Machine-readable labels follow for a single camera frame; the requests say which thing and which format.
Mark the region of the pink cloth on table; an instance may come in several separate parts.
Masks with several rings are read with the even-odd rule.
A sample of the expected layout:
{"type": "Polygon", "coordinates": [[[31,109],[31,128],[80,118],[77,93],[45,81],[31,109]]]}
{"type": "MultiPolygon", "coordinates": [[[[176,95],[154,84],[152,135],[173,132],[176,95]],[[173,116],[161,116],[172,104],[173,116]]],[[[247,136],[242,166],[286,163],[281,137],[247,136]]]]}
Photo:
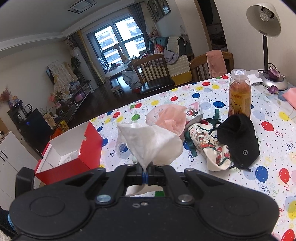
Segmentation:
{"type": "Polygon", "coordinates": [[[290,88],[286,93],[282,95],[290,105],[296,109],[296,88],[290,88]]]}

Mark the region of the pink mesh bath sponge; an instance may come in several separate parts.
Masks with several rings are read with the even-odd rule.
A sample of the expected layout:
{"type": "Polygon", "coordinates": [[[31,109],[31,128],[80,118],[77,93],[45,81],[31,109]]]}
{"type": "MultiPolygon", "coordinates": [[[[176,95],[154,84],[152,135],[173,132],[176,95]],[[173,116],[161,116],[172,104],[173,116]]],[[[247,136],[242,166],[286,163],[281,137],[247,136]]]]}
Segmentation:
{"type": "Polygon", "coordinates": [[[146,116],[149,126],[158,125],[180,136],[186,126],[186,107],[177,104],[163,104],[153,108],[146,116]]]}

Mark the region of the balloon print tablecloth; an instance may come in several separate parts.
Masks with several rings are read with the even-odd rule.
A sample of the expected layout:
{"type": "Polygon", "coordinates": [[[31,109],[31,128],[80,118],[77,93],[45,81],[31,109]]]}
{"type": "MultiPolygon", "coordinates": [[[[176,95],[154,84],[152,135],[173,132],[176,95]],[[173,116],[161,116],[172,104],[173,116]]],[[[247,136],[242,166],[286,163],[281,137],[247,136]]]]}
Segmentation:
{"type": "MultiPolygon", "coordinates": [[[[128,105],[115,108],[92,119],[103,139],[100,166],[109,171],[131,163],[133,156],[125,145],[117,146],[118,123],[144,123],[147,114],[163,104],[200,105],[204,118],[218,110],[222,120],[228,116],[230,75],[223,75],[181,86],[128,105]]],[[[216,172],[219,178],[258,190],[273,198],[280,216],[273,230],[279,240],[295,240],[295,110],[262,87],[252,88],[251,121],[260,156],[249,171],[231,169],[216,172]]]]}

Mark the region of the wooden chair with towel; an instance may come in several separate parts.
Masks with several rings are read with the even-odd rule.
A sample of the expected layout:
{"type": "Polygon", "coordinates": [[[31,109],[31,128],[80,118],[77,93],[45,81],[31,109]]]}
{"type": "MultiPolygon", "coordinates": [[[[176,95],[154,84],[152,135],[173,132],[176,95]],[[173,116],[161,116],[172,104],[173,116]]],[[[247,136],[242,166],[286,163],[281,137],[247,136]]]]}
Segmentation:
{"type": "MultiPolygon", "coordinates": [[[[222,51],[222,55],[226,65],[227,73],[231,73],[231,71],[234,69],[233,54],[230,52],[222,51]]],[[[194,82],[199,82],[211,78],[206,54],[199,55],[191,60],[189,63],[189,67],[194,82]]]]}

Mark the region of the silver desk lamp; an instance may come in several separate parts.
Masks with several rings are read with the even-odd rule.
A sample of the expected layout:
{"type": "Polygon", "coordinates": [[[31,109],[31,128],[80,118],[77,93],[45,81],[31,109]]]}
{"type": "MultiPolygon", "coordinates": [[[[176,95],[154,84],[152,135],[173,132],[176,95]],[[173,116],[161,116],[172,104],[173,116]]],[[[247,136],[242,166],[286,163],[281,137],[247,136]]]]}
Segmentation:
{"type": "Polygon", "coordinates": [[[251,5],[246,10],[246,17],[250,25],[262,34],[264,68],[259,70],[262,85],[268,88],[275,86],[280,91],[287,90],[288,82],[285,77],[268,59],[268,38],[278,37],[281,33],[280,18],[275,7],[268,3],[251,5]]]}

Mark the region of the christmas print drawstring bag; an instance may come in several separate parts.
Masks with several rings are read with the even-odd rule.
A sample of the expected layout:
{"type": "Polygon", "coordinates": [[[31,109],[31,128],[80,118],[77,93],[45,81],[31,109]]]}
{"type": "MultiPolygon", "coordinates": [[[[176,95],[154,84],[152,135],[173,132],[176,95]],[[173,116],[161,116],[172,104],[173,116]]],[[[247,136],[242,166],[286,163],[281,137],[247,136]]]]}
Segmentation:
{"type": "Polygon", "coordinates": [[[217,138],[218,126],[222,124],[219,109],[215,109],[212,118],[200,122],[191,121],[184,137],[192,155],[200,153],[206,161],[209,171],[224,171],[230,167],[231,158],[228,146],[217,138]]]}

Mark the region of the tv cabinet with clutter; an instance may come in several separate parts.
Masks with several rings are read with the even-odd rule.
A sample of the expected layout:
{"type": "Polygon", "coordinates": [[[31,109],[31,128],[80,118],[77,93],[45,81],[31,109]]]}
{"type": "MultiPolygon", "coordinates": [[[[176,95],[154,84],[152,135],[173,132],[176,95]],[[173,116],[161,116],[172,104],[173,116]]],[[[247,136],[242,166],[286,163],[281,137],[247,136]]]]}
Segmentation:
{"type": "Polygon", "coordinates": [[[69,123],[90,93],[91,86],[87,82],[70,93],[66,99],[62,99],[61,92],[51,93],[49,101],[54,104],[54,107],[46,110],[41,108],[40,112],[52,128],[57,127],[62,121],[69,123]]]}

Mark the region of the white tissue cloth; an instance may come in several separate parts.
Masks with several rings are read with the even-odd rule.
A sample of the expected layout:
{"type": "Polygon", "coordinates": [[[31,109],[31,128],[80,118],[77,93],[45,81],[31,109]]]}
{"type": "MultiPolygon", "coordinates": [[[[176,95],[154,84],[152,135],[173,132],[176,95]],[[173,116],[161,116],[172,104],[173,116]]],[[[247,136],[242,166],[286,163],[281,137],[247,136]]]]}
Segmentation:
{"type": "Polygon", "coordinates": [[[150,163],[169,165],[183,152],[180,137],[158,125],[119,123],[117,129],[117,143],[125,144],[144,170],[150,163]]]}

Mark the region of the dark wooden chair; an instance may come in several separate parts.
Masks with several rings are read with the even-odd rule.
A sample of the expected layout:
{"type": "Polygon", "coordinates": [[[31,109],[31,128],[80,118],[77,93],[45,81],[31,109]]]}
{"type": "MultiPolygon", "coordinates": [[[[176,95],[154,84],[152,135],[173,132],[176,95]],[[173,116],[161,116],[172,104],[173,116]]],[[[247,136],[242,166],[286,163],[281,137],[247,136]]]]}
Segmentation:
{"type": "Polygon", "coordinates": [[[141,94],[147,94],[175,85],[163,54],[153,54],[140,58],[135,61],[133,66],[142,84],[141,94]]]}

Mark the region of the pink towel on chair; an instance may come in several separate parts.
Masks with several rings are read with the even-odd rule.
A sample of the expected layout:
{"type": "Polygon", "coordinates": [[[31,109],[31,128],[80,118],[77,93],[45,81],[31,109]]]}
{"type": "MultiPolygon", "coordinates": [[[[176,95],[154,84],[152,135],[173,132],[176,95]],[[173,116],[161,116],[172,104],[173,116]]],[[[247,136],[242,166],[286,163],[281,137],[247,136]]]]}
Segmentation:
{"type": "Polygon", "coordinates": [[[212,50],[206,52],[206,59],[211,78],[227,74],[227,69],[221,50],[212,50]]]}

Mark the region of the sofa with blankets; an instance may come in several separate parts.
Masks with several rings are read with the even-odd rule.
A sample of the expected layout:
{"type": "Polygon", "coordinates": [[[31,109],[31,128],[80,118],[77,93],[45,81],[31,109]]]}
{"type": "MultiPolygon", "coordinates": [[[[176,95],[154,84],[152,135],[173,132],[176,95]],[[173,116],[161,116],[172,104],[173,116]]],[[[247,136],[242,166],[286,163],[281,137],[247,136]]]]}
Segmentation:
{"type": "Polygon", "coordinates": [[[189,57],[194,56],[189,42],[180,36],[155,37],[149,41],[151,54],[164,54],[166,65],[175,86],[192,80],[189,57]]]}

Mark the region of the orange juice bottle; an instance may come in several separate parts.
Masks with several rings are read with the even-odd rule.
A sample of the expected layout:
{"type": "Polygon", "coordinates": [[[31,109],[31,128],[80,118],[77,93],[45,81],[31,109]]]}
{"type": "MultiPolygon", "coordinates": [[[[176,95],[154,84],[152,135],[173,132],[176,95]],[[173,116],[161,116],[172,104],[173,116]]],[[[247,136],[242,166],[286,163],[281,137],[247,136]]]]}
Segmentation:
{"type": "Polygon", "coordinates": [[[244,69],[233,69],[229,83],[228,115],[245,114],[251,116],[251,85],[244,69]]]}

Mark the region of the small wooden stool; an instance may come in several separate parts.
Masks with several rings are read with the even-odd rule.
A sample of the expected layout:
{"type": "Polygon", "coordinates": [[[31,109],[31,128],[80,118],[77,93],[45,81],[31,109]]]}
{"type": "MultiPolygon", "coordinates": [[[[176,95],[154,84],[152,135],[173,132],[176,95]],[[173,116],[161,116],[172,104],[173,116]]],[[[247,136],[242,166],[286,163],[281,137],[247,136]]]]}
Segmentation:
{"type": "Polygon", "coordinates": [[[116,85],[116,86],[112,87],[111,92],[115,96],[121,96],[122,95],[122,88],[120,85],[116,85]]]}

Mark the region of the red cardboard box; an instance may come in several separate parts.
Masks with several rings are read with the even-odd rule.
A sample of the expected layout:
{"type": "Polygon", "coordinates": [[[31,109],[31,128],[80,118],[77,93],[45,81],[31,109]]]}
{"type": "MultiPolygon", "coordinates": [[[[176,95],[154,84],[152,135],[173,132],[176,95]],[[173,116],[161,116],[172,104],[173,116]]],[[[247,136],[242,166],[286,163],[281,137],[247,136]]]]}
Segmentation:
{"type": "Polygon", "coordinates": [[[102,143],[103,138],[91,122],[80,124],[48,142],[35,176],[49,185],[98,168],[102,143]]]}

